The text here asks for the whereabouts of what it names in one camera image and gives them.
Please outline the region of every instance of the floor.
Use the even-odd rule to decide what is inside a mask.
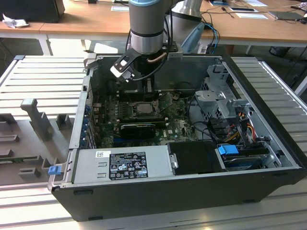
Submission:
[[[4,38],[3,44],[9,49],[9,51],[0,44],[0,76],[6,70],[13,59],[12,55],[43,55],[40,48],[40,44],[36,39],[18,39],[18,38]],[[89,48],[96,44],[96,41],[86,41],[86,47]],[[97,53],[122,53],[124,52],[125,42],[103,42],[95,45],[95,52]],[[52,39],[51,48],[55,56],[79,56],[83,57],[82,45],[80,40],[68,40],[68,39]],[[284,79],[288,71],[291,69],[295,61],[299,58],[304,48],[291,48],[285,57],[275,57],[269,53],[269,48],[266,46],[255,46],[251,55],[260,57],[282,78]],[[233,55],[245,56],[247,46],[235,46]],[[216,54],[222,54],[225,52],[223,45],[218,46]],[[295,74],[302,71],[306,64],[306,56],[301,57],[299,61],[288,73],[286,82],[290,83]],[[307,93],[302,95],[303,100],[307,100]]]

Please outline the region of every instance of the blue cable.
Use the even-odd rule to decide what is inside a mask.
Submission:
[[[210,29],[212,29],[212,31],[214,32],[214,35],[215,35],[215,45],[214,45],[214,49],[212,51],[212,54],[214,54],[215,48],[217,47],[217,34],[216,34],[216,30],[212,26],[207,24],[207,23],[205,23],[205,25],[207,25]]]

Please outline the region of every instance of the copper pipe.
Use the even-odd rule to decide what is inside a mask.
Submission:
[[[155,63],[155,62],[161,60],[162,58],[164,58],[166,56],[167,56],[167,53],[164,52],[163,54],[161,54],[160,56],[156,57],[155,59],[147,59],[147,62],[148,63]]]

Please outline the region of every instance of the power supply label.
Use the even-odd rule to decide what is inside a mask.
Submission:
[[[110,154],[110,180],[148,177],[145,152]]]

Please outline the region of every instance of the motherboard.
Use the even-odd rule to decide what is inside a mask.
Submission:
[[[160,93],[154,101],[121,101],[109,96],[94,104],[100,148],[166,145],[197,140],[187,118],[187,98]]]

